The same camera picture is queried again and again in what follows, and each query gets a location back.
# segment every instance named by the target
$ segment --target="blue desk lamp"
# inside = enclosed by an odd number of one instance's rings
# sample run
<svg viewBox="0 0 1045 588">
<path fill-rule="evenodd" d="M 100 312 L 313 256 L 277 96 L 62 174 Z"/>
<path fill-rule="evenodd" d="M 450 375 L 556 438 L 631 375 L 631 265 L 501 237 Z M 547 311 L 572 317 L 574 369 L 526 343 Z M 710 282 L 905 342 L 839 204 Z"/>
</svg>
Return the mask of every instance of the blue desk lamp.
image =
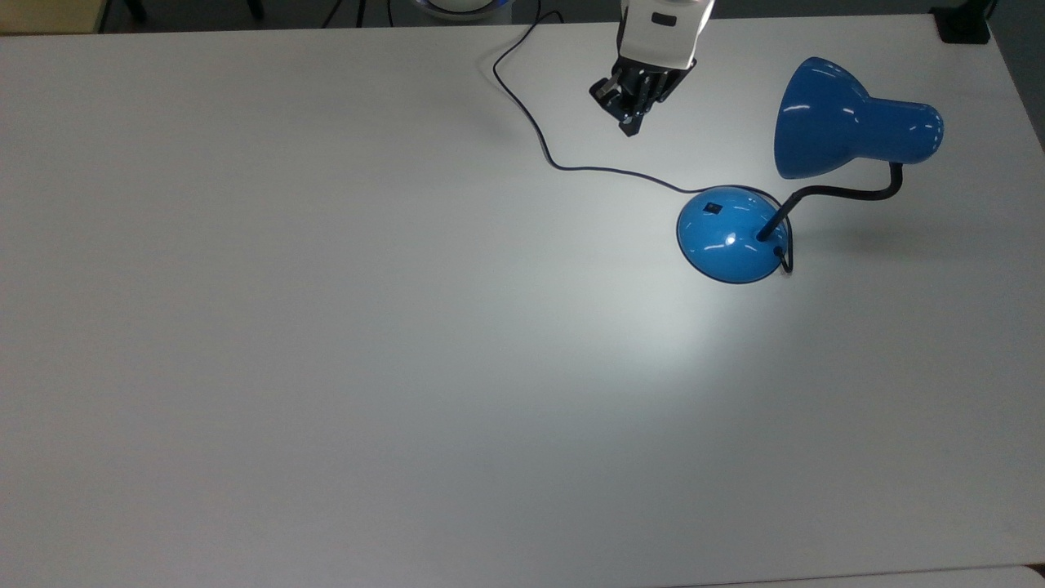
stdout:
<svg viewBox="0 0 1045 588">
<path fill-rule="evenodd" d="M 786 179 L 810 178 L 866 157 L 889 162 L 889 186 L 807 186 L 783 205 L 754 188 L 717 186 L 682 208 L 678 243 L 695 267 L 719 281 L 757 281 L 782 264 L 790 273 L 787 215 L 802 198 L 826 194 L 885 199 L 900 190 L 903 164 L 925 161 L 943 138 L 944 120 L 931 105 L 873 98 L 844 69 L 810 57 L 798 66 L 781 102 L 773 145 L 776 170 Z"/>
</svg>

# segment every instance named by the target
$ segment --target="power cord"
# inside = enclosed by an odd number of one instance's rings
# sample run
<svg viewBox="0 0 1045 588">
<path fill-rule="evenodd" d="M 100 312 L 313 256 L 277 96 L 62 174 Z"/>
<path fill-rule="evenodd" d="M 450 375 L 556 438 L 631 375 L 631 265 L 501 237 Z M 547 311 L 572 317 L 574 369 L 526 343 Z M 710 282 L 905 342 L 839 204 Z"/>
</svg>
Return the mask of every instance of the power cord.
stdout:
<svg viewBox="0 0 1045 588">
<path fill-rule="evenodd" d="M 327 15 L 325 21 L 323 21 L 323 26 L 320 28 L 326 28 L 330 25 L 330 21 L 333 20 L 333 16 L 338 13 L 338 8 L 341 7 L 343 0 L 338 0 L 333 4 L 333 8 L 330 8 L 330 14 Z M 359 9 L 355 13 L 355 28 L 363 28 L 363 16 L 367 14 L 367 0 L 359 0 Z"/>
</svg>

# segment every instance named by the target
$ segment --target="black switch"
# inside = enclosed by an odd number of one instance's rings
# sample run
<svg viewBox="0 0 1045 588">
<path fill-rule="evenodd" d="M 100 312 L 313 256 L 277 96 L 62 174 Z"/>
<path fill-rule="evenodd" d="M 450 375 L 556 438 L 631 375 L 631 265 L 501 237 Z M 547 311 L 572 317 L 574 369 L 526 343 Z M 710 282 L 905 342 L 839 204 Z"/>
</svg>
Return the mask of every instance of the black switch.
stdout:
<svg viewBox="0 0 1045 588">
<path fill-rule="evenodd" d="M 664 26 L 675 26 L 678 22 L 678 17 L 672 15 L 661 15 L 660 13 L 653 13 L 653 18 L 651 19 L 653 24 L 660 24 Z"/>
</svg>

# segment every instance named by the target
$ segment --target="blue lamp base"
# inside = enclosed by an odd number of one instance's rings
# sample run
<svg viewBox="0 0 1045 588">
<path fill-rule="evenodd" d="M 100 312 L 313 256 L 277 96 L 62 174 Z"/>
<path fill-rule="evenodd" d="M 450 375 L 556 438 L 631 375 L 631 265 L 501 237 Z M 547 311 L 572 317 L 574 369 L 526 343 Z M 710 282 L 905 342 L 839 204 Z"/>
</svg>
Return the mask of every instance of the blue lamp base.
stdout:
<svg viewBox="0 0 1045 588">
<path fill-rule="evenodd" d="M 758 281 L 781 264 L 788 252 L 788 222 L 766 240 L 756 238 L 780 205 L 768 194 L 718 186 L 695 196 L 678 215 L 682 254 L 707 277 L 726 283 Z"/>
</svg>

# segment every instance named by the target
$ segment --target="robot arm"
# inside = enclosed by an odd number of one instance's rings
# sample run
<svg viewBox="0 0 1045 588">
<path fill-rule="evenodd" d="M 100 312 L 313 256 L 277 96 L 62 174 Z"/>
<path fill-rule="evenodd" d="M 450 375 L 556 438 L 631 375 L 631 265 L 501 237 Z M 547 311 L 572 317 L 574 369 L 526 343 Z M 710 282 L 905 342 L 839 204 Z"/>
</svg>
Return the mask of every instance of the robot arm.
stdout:
<svg viewBox="0 0 1045 588">
<path fill-rule="evenodd" d="M 617 63 L 589 92 L 625 135 L 637 134 L 653 102 L 667 99 L 696 65 L 697 37 L 714 5 L 715 0 L 621 1 Z"/>
</svg>

